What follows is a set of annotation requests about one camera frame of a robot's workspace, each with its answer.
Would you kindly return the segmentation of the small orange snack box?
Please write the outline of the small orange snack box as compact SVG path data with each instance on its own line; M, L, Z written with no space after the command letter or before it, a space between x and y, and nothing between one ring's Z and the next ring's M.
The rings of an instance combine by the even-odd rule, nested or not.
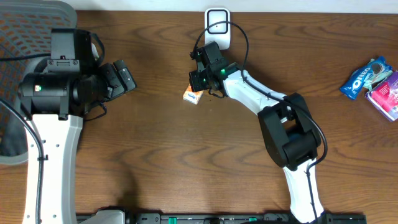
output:
M187 89L185 90L183 94L183 99L185 101L188 101L190 103L193 103L194 105L197 105L198 102L200 101L201 97L203 96L203 90L201 91L193 91L191 84L187 86Z

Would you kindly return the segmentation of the blue Oreo cookie pack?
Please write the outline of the blue Oreo cookie pack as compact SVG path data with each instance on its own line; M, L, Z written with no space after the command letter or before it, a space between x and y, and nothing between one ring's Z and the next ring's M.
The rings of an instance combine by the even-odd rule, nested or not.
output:
M339 90L351 100L355 100L364 88L365 81L372 75L392 70L392 66L386 63L386 59L380 56L371 59L365 66L355 70L348 81Z

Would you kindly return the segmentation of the teal green snack packet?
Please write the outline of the teal green snack packet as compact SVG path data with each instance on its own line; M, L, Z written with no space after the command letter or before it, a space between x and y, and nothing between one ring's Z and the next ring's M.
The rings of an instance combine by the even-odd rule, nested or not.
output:
M364 88L367 88L369 91L372 90L372 86L374 84L377 84L381 81L383 81L385 78L387 78L389 75L391 75L393 73L392 70L386 71L386 72L381 72L378 74L374 74L372 76L370 76L364 83Z

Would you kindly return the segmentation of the red purple snack bag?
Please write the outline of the red purple snack bag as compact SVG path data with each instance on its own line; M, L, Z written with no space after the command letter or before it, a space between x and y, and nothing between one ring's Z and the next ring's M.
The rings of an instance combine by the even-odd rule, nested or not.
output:
M393 72L375 88L367 92L365 98L389 121L396 121L397 71Z

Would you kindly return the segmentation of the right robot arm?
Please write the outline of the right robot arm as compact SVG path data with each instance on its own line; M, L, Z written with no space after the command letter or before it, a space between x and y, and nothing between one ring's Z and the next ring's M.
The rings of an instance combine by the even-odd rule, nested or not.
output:
M324 209L315 177L317 149L325 137L309 113L304 98L285 95L255 80L236 63L212 71L191 71L192 91L219 90L257 115L267 153L284 171L290 212L300 223L316 223Z

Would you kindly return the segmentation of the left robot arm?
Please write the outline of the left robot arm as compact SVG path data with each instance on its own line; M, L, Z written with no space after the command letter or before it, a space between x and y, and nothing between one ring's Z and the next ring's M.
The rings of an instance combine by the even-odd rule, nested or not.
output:
M21 83L28 146L24 223L76 223L75 163L90 109L136 88L123 60L48 58Z

